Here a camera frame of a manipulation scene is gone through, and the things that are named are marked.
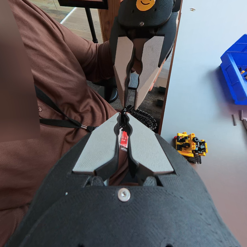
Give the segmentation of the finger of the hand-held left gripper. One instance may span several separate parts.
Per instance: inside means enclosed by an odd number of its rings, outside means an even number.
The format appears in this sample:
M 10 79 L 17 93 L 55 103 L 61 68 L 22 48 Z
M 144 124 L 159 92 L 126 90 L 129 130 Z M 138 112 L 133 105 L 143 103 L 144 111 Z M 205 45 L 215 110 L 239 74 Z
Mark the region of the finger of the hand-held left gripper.
M 144 43 L 142 53 L 142 72 L 138 78 L 138 87 L 135 93 L 134 109 L 136 110 L 146 97 L 151 85 L 159 72 L 159 59 L 163 46 L 164 36 L 154 36 Z
M 123 108 L 128 99 L 128 85 L 130 83 L 131 68 L 134 64 L 135 48 L 133 42 L 127 37 L 118 37 L 114 72 L 119 99 Z

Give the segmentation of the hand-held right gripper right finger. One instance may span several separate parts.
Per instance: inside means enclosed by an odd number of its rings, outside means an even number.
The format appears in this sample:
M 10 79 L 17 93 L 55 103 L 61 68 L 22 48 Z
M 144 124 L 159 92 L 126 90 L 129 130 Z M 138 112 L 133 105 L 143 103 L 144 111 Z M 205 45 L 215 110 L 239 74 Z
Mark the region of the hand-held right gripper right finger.
M 156 134 L 131 114 L 127 113 L 126 119 L 130 175 L 143 185 L 147 177 L 173 174 L 174 169 Z

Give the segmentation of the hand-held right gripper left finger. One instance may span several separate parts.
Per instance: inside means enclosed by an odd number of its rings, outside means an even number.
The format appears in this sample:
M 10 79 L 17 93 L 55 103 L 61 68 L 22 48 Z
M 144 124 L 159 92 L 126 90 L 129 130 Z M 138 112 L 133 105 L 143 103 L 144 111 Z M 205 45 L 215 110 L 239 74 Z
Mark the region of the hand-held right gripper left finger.
M 117 171 L 120 120 L 121 114 L 118 112 L 92 131 L 73 173 L 98 176 L 106 181 Z

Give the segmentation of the yellow lego bulldozer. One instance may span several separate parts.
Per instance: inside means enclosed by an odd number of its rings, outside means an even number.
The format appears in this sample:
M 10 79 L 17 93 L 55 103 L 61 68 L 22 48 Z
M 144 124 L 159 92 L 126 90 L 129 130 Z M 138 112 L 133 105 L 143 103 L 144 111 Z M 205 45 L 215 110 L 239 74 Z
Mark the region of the yellow lego bulldozer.
M 202 164 L 202 157 L 205 157 L 208 153 L 205 140 L 200 140 L 194 133 L 187 134 L 187 132 L 177 133 L 173 139 L 175 149 L 188 162 L 192 164 Z

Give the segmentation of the black ribbed pedal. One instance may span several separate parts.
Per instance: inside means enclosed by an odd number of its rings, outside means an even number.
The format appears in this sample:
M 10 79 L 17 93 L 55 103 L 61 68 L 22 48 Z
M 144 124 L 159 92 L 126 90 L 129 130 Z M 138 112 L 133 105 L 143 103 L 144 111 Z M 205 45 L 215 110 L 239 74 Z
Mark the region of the black ribbed pedal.
M 139 75 L 138 74 L 131 73 L 128 89 L 136 90 L 136 88 L 138 87 L 138 79 L 139 79 Z

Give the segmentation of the clear badge holder red card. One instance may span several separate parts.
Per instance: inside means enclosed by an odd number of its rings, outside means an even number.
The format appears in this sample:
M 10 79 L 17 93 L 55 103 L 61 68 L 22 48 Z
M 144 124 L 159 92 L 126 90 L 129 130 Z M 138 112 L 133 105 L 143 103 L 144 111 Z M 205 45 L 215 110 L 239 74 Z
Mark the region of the clear badge holder red card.
M 119 131 L 119 149 L 125 152 L 128 150 L 128 134 L 123 128 Z

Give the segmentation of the black round chair base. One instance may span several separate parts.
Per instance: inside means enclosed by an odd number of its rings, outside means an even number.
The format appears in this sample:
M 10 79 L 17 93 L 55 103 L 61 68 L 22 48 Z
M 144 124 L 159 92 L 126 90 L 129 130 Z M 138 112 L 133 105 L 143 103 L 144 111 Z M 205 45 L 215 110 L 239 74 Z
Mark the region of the black round chair base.
M 101 80 L 97 83 L 100 86 L 98 94 L 108 103 L 116 101 L 118 98 L 118 90 L 115 77 Z

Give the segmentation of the black stand pole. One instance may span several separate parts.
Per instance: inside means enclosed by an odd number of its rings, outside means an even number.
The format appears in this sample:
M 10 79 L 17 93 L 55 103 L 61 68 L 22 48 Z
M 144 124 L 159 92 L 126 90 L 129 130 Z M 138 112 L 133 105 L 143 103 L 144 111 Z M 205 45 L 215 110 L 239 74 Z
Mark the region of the black stand pole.
M 90 8 L 85 8 L 85 12 L 86 12 L 87 19 L 88 19 L 88 24 L 89 24 L 89 28 L 90 28 L 90 32 L 91 32 L 91 36 L 92 36 L 92 41 L 94 43 L 98 43 L 98 39 L 96 37 L 96 33 L 95 33 L 95 29 L 94 29 L 94 24 L 93 24 Z

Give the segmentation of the blue plastic bin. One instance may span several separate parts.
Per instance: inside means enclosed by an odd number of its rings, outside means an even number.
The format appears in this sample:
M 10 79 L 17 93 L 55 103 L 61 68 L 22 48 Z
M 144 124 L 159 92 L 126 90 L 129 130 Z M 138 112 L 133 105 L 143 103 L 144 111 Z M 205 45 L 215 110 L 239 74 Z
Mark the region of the blue plastic bin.
M 221 70 L 236 105 L 247 105 L 247 80 L 239 72 L 239 67 L 247 67 L 247 34 L 241 36 L 221 56 Z

